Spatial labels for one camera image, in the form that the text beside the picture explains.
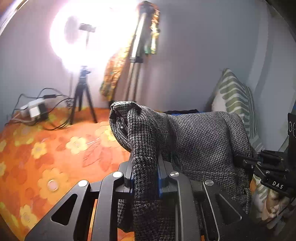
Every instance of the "metal screw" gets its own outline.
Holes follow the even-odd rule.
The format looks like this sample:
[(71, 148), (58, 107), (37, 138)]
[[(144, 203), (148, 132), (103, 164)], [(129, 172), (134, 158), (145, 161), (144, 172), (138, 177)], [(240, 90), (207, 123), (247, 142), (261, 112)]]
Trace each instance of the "metal screw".
[(121, 177), (122, 175), (123, 175), (122, 172), (114, 172), (114, 173), (113, 173), (113, 177), (115, 177), (115, 178), (119, 178), (119, 177)]
[(87, 180), (81, 180), (79, 183), (78, 183), (78, 186), (80, 187), (85, 187), (87, 185), (88, 181)]
[(178, 177), (179, 176), (179, 173), (176, 172), (176, 171), (173, 171), (173, 172), (170, 173), (170, 176), (171, 177)]
[(210, 180), (210, 179), (208, 179), (208, 180), (205, 180), (205, 185), (207, 185), (207, 186), (213, 186), (214, 185), (214, 182), (212, 181), (212, 180)]

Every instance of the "colorful patterned cloth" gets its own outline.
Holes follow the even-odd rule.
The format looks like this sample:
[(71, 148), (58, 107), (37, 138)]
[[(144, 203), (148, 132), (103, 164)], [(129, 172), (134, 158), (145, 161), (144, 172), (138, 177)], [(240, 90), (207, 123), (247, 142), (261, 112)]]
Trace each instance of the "colorful patterned cloth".
[[(141, 8), (141, 5), (143, 4), (146, 4), (146, 3), (142, 2), (138, 4), (137, 6), (138, 11)], [(154, 13), (152, 15), (151, 27), (150, 27), (151, 37), (145, 44), (145, 53), (156, 54), (157, 40), (160, 32), (158, 29), (160, 12), (158, 10), (158, 7), (155, 4), (152, 4), (152, 3), (149, 3), (149, 4), (154, 8)], [(130, 39), (127, 39), (126, 44), (122, 48), (120, 48), (109, 59), (107, 66), (105, 68), (104, 80), (100, 87), (100, 93), (101, 95), (105, 96), (109, 102), (113, 100), (115, 89), (124, 67), (125, 66), (128, 67), (128, 65), (126, 65), (126, 62), (128, 59), (130, 47), (133, 43), (133, 37), (135, 34), (136, 24), (134, 25), (135, 25), (135, 28), (134, 29), (131, 28)]]
[[(109, 110), (95, 108), (75, 114), (76, 124), (47, 131), (49, 122), (35, 126), (7, 125), (0, 134), (0, 214), (19, 240), (80, 180), (102, 180), (127, 161), (129, 152), (116, 141), (109, 126)], [(60, 125), (65, 108), (50, 113)], [(118, 240), (133, 233), (118, 230)]]

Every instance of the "white wall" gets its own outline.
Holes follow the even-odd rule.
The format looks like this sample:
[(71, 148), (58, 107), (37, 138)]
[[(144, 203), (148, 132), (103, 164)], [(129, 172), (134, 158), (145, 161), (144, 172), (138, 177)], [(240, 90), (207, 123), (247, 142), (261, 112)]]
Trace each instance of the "white wall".
[[(0, 126), (20, 93), (36, 95), (44, 87), (64, 93), (69, 74), (49, 41), (51, 23), (65, 0), (29, 0), (0, 36)], [(260, 22), (259, 0), (155, 0), (161, 11), (157, 55), (143, 65), (139, 103), (153, 109), (202, 110), (221, 70), (248, 78)], [(94, 105), (104, 65), (89, 75)]]
[(253, 95), (263, 145), (278, 150), (287, 137), (287, 114), (296, 100), (296, 43), (278, 14), (268, 14), (266, 56)]

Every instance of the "gray houndstooth jacket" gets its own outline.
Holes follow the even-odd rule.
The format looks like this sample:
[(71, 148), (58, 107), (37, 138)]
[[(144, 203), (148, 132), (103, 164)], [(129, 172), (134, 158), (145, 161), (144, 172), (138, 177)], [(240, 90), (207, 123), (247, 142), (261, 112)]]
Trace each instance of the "gray houndstooth jacket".
[(119, 200), (118, 226), (135, 231), (136, 241), (175, 240), (174, 209), (158, 198), (157, 153), (189, 179), (212, 179), (249, 213), (251, 176), (233, 164), (235, 153), (255, 157), (236, 114), (207, 112), (179, 116), (158, 113), (134, 102), (111, 106), (117, 141), (133, 150), (133, 202)]

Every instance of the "green striped pillowcase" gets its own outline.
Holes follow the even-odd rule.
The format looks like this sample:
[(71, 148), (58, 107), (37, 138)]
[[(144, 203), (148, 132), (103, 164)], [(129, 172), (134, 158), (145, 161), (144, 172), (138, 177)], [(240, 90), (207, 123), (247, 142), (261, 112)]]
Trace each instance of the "green striped pillowcase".
[[(257, 117), (251, 89), (226, 68), (222, 72), (216, 90), (212, 110), (238, 114), (244, 123), (252, 147), (256, 152), (261, 151), (263, 145), (257, 133)], [(263, 201), (267, 197), (268, 188), (262, 185), (261, 179), (255, 175), (253, 181), (256, 183), (258, 197)]]

